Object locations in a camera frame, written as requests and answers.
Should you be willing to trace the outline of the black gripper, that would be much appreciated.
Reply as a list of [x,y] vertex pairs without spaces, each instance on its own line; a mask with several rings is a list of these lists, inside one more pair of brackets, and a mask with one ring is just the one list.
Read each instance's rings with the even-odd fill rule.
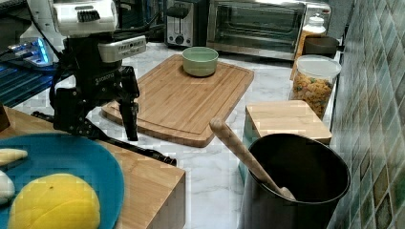
[[133,67],[122,60],[105,63],[97,45],[117,42],[110,36],[66,38],[50,90],[54,108],[53,127],[90,139],[106,137],[87,114],[94,107],[118,101],[127,138],[137,141],[139,87]]

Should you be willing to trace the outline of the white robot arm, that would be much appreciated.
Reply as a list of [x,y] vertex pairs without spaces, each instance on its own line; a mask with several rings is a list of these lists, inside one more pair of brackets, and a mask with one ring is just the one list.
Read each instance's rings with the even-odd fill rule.
[[139,87],[134,68],[124,58],[146,50],[146,38],[117,36],[114,0],[27,0],[30,8],[50,12],[64,50],[50,87],[53,127],[72,135],[102,137],[87,114],[113,100],[118,103],[127,137],[136,141]]

